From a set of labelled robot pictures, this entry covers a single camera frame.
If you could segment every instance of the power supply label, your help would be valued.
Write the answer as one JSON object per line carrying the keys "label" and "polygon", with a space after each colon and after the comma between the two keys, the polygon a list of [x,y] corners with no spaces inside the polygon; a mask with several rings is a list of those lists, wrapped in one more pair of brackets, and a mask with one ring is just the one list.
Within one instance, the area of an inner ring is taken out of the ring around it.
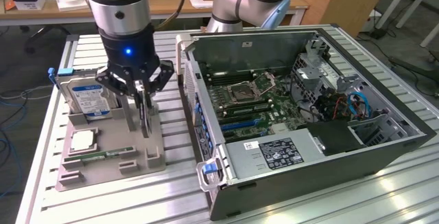
{"label": "power supply label", "polygon": [[290,138],[258,144],[270,170],[304,162]]}
{"label": "power supply label", "polygon": [[86,116],[99,116],[109,113],[106,99],[101,96],[103,90],[99,85],[73,87],[75,101]]}

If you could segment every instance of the blue led light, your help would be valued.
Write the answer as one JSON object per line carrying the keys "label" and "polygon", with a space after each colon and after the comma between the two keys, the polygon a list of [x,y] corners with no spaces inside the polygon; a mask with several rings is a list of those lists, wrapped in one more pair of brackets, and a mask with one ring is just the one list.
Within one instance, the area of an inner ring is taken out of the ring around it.
{"label": "blue led light", "polygon": [[125,48],[125,55],[131,55],[131,50],[130,50],[130,48]]}

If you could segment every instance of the hard drive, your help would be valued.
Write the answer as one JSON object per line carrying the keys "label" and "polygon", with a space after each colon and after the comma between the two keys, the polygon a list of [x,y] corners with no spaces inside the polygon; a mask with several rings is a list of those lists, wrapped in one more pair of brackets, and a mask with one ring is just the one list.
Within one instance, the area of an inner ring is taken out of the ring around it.
{"label": "hard drive", "polygon": [[94,70],[58,71],[55,82],[69,106],[70,114],[82,113],[86,120],[111,117],[118,108],[114,94],[94,80]]}

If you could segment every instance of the slotted metal surface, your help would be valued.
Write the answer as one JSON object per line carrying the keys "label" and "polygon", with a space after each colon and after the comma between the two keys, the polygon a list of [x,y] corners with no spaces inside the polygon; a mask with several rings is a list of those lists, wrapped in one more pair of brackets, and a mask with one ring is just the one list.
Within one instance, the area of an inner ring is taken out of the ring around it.
{"label": "slotted metal surface", "polygon": [[[321,28],[416,115],[439,131],[434,107],[341,30],[330,26]],[[176,34],[188,32],[196,31],[154,34],[161,59],[174,61]],[[106,61],[97,35],[79,36],[77,42],[66,42],[65,48],[61,66],[83,68],[87,65],[94,68]],[[336,52],[329,53],[330,61],[341,72],[350,73],[353,69],[337,58]],[[17,223],[210,223],[206,200],[196,178],[176,78],[157,93],[154,100],[159,106],[165,171],[57,192],[53,186],[67,106],[57,90],[53,90]],[[439,136],[401,156],[376,175],[214,223],[430,223],[439,220],[437,168]],[[285,183],[290,187],[294,185],[293,182]]]}

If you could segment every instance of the floor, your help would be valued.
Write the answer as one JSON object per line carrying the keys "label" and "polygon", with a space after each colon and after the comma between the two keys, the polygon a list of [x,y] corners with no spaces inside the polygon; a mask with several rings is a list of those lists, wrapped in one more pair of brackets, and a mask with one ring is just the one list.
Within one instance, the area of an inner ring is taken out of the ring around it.
{"label": "floor", "polygon": [[[380,0],[376,7],[377,10],[384,11],[390,1],[392,0]],[[393,16],[397,14],[398,9],[408,4],[408,2],[409,0],[402,0],[400,6],[393,12]],[[194,29],[198,28],[201,24],[200,20],[181,21],[170,25],[169,29]],[[439,14],[430,12],[422,7],[418,7],[416,13],[412,15],[401,29],[396,29],[392,25],[389,26],[389,29],[392,29],[396,34],[396,38],[385,36],[373,42],[378,45],[388,56],[404,59],[413,64],[421,65],[424,68],[433,68],[436,67],[437,62],[430,63],[432,56],[429,55],[426,49],[422,49],[418,46],[418,43],[426,36],[429,30],[434,27],[437,21]],[[31,26],[30,32],[22,33],[17,27],[9,27],[9,31],[0,36],[0,92],[6,90],[23,90],[35,86],[50,84],[46,78],[46,69],[49,67],[57,67],[58,65],[63,46],[63,35],[57,31],[51,31],[37,42],[34,47],[35,53],[33,55],[27,55],[22,51],[22,43],[30,33],[33,33],[38,28],[38,26]],[[65,28],[71,34],[95,34],[95,27],[93,24],[65,25]],[[5,31],[5,29],[5,27],[0,27],[0,34],[1,31]],[[360,37],[368,39],[365,34],[360,34]],[[388,64],[385,56],[380,53],[377,47],[370,42],[360,43],[376,56],[376,58]],[[428,48],[430,50],[439,50],[439,36],[432,40]],[[393,68],[393,71],[413,86],[412,74],[400,67]],[[425,78],[418,77],[418,79],[418,88],[422,91],[433,93],[436,89],[434,83]],[[29,97],[43,96],[49,94],[49,92],[49,89],[42,89],[35,91]],[[439,100],[428,96],[425,96],[425,99],[439,107]],[[21,102],[22,99],[17,99],[10,103],[19,104]],[[26,103],[26,116],[11,129],[6,130],[9,140],[14,144],[17,150],[22,179],[17,187],[13,189],[11,194],[0,198],[0,222],[5,224],[14,223],[21,194],[25,188],[27,172],[33,159],[33,151],[42,126],[46,105],[47,98],[29,100]],[[3,120],[14,112],[14,110],[15,107],[0,105],[0,120]],[[0,154],[0,162],[2,159],[3,153]],[[17,167],[10,155],[6,164],[0,168],[0,194],[10,185],[13,185],[15,182],[15,177]]]}

